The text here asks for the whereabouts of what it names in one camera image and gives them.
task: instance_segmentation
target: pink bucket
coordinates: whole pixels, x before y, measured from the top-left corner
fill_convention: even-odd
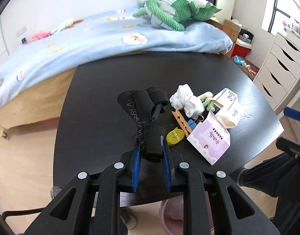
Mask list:
[[[207,192],[205,192],[207,203],[207,212],[209,216],[209,225],[211,234],[214,235],[214,226],[212,219],[212,212],[210,200]],[[183,234],[183,197],[178,196],[161,202],[159,210],[159,218],[161,226],[168,235],[182,235]]]

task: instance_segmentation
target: dark wooden tabletop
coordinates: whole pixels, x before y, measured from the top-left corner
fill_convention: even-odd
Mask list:
[[[229,88],[238,95],[245,114],[229,129],[231,146],[211,166],[187,141],[171,147],[183,160],[204,172],[231,173],[246,164],[282,132],[282,126],[264,96],[227,57],[204,53],[149,52],[103,59],[77,68],[59,121],[54,153],[53,183],[64,187],[81,171],[102,172],[133,149],[136,124],[117,103],[120,93],[158,86],[170,97],[188,84],[198,96]],[[178,126],[168,105],[158,122],[170,132]],[[162,164],[141,162],[137,193],[121,194],[121,206],[157,202],[176,196],[165,187]]]

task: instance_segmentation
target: pink stuffed toy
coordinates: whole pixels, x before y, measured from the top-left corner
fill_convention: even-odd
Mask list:
[[[27,44],[30,44],[30,43],[40,40],[40,39],[44,39],[49,36],[50,36],[49,32],[38,32],[30,38],[30,40],[27,42]]]

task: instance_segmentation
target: red container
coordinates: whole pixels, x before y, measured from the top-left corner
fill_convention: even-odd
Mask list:
[[[230,57],[240,56],[246,58],[251,53],[252,46],[249,43],[237,39],[236,45]]]

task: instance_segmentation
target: drawer handle cutout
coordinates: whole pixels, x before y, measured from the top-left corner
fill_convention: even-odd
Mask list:
[[[265,88],[265,86],[264,86],[263,84],[262,84],[262,86],[263,86],[265,92],[266,92],[270,97],[272,97],[271,94],[269,93],[269,91],[267,91],[267,89]]]
[[[280,66],[281,66],[282,68],[284,68],[286,71],[289,71],[289,70],[287,69],[287,67],[286,67],[281,61],[279,61],[278,58],[277,58],[277,60],[278,60]]]
[[[285,54],[286,57],[288,57],[291,61],[294,61],[290,55],[288,55],[285,51],[283,51],[283,53]]]
[[[271,74],[271,76],[272,76],[272,78],[276,81],[276,83],[278,84],[278,85],[281,85],[281,83],[275,78],[275,76],[270,72],[270,74]]]
[[[292,47],[295,51],[298,51],[298,49],[297,49],[294,45],[292,45],[289,41],[286,40],[286,42],[287,42],[288,45],[289,45],[290,47]]]

